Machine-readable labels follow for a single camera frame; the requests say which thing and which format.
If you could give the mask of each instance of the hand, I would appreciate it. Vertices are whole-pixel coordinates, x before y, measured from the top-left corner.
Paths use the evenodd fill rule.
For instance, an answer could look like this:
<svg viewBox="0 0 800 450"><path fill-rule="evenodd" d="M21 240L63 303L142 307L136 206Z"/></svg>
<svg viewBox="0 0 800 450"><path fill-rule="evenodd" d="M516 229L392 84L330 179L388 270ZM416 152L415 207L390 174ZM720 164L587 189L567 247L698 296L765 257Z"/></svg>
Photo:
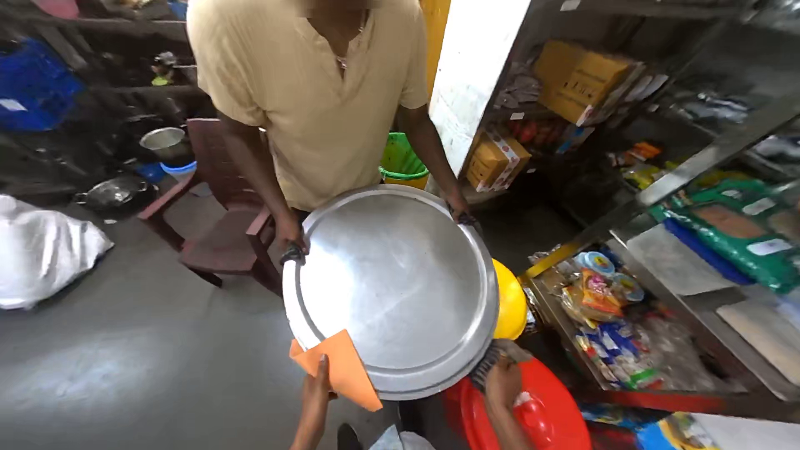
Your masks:
<svg viewBox="0 0 800 450"><path fill-rule="evenodd" d="M470 205L467 204L464 196L461 194L461 190L458 189L458 185L454 185L445 193L445 201L450 205L453 220L456 222L458 222L462 213L470 213Z"/></svg>
<svg viewBox="0 0 800 450"><path fill-rule="evenodd" d="M317 376L306 375L302 384L302 414L311 422L321 420L325 423L328 412L328 402L337 398L336 393L330 390L328 355L322 355L317 368Z"/></svg>
<svg viewBox="0 0 800 450"><path fill-rule="evenodd" d="M521 390L522 374L519 366L507 356L500 356L486 376L487 408L494 411L511 411Z"/></svg>
<svg viewBox="0 0 800 450"><path fill-rule="evenodd" d="M300 424L290 450L313 450L325 432L328 401L336 398L330 391L328 355L322 355L317 366L317 376L307 375L302 384L302 412Z"/></svg>
<svg viewBox="0 0 800 450"><path fill-rule="evenodd" d="M281 255L286 253L290 242L299 245L303 254L308 255L308 246L303 237L302 226L293 212L275 217L275 242Z"/></svg>

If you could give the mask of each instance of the green bag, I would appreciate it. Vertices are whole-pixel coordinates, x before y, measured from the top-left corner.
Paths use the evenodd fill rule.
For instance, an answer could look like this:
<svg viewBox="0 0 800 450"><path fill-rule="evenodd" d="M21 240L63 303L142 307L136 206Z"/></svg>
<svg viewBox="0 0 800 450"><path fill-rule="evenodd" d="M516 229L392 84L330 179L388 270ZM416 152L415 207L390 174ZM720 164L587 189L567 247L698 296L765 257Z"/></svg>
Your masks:
<svg viewBox="0 0 800 450"><path fill-rule="evenodd" d="M690 202L651 209L694 230L705 245L778 294L800 285L800 216L758 180L723 180Z"/></svg>

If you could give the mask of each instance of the concrete floor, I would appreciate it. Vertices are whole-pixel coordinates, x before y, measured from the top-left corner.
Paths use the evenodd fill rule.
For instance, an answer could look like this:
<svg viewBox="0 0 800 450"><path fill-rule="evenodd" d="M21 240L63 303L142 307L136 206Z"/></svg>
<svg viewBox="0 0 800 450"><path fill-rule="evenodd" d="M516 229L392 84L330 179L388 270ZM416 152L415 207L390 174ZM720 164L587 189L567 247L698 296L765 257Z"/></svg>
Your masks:
<svg viewBox="0 0 800 450"><path fill-rule="evenodd" d="M547 208L509 211L482 216L512 270L573 232ZM167 218L191 235L221 214L187 196ZM508 222L523 220L550 232L509 245ZM244 277L212 287L135 219L103 228L116 247L95 270L33 311L0 311L0 448L288 448L304 372L287 356L282 301ZM463 448L438 400L424 404L434 445ZM396 419L393 404L369 413L336 400L320 449L335 448L342 422L371 444Z"/></svg>

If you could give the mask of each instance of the brown chair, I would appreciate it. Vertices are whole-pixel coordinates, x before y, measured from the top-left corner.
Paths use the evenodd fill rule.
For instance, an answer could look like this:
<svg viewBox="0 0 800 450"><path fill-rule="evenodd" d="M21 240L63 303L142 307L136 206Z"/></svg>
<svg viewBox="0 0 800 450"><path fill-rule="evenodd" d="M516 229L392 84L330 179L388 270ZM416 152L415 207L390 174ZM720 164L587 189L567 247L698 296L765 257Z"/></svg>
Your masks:
<svg viewBox="0 0 800 450"><path fill-rule="evenodd" d="M151 230L180 253L180 262L216 287L214 274L250 275L282 296L282 282L266 249L275 239L275 224L261 197L239 174L228 156L217 119L186 122L197 170L138 215ZM227 212L205 234L184 239L164 220L164 211L198 183L206 182Z"/></svg>

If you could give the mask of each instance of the green bucket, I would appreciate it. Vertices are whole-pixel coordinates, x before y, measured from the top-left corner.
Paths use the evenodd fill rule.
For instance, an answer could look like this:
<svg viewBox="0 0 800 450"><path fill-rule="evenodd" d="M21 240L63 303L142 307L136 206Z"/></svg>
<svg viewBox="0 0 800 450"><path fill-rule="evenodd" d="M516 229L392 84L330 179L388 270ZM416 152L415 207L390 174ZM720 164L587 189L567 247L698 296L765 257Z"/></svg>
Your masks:
<svg viewBox="0 0 800 450"><path fill-rule="evenodd" d="M386 183L425 188L428 169L417 158L406 138L406 133L389 133L378 169Z"/></svg>

